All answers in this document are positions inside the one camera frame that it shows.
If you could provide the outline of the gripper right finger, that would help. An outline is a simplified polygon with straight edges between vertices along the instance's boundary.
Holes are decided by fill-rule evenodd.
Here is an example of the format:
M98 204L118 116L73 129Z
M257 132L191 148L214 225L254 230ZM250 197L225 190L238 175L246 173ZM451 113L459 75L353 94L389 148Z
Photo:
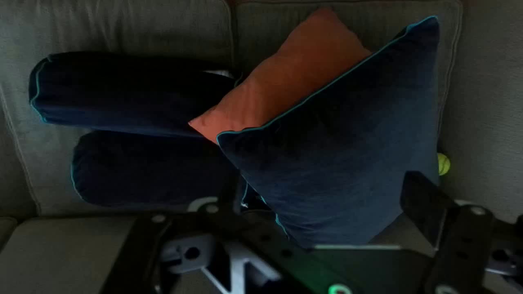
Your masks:
M523 294L523 214L508 223L481 205L461 205L417 171L404 176L400 206L436 251L424 294L494 294L483 286L486 272Z

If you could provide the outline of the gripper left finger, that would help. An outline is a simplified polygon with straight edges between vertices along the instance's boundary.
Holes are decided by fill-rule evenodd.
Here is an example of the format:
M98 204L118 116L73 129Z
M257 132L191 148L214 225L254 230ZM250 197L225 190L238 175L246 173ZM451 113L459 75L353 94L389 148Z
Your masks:
M100 294L171 294L189 272L202 272L220 294L327 294L320 261L241 216L247 190L241 179L192 212L136 219Z

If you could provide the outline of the dark blue bolster pillow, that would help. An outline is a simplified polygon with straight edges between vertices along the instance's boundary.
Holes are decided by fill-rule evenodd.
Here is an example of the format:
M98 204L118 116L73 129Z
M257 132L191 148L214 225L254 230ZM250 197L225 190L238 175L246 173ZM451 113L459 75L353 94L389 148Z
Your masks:
M188 136L92 131L74 148L70 174L82 200L104 207L174 207L244 187L217 145Z
M189 121L215 106L241 73L173 56L66 52L29 76L29 104L45 123L148 136L200 134Z

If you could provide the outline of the square dark blue pillow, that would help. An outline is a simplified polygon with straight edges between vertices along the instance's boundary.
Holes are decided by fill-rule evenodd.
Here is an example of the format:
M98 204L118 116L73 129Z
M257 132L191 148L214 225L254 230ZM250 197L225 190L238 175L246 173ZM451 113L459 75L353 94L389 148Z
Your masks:
M299 104L217 144L303 247L369 242L401 213L407 171L438 182L437 16Z

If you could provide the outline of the orange pillow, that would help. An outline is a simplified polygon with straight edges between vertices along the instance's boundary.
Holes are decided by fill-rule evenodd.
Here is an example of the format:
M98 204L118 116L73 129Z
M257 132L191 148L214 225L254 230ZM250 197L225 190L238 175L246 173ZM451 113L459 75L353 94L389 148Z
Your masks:
M275 54L189 125L212 142L224 131L260 127L370 55L331 9L318 9Z

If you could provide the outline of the yellow-green tennis ball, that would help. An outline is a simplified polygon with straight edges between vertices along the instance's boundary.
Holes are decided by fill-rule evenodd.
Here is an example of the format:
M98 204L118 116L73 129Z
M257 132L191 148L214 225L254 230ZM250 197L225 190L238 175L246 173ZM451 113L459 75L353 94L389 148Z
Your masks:
M451 166L449 158L446 155L439 153L439 152L437 153L437 158L438 158L438 174L440 176L446 175Z

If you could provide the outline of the grey fabric sofa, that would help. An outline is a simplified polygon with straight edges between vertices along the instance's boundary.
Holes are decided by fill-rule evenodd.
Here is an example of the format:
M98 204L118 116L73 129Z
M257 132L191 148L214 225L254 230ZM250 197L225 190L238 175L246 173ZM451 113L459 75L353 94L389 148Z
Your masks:
M370 50L439 18L442 188L523 214L523 0L0 0L0 294L95 294L133 219L73 190L87 130L46 124L28 99L41 59L66 51L196 58L246 74L319 7Z

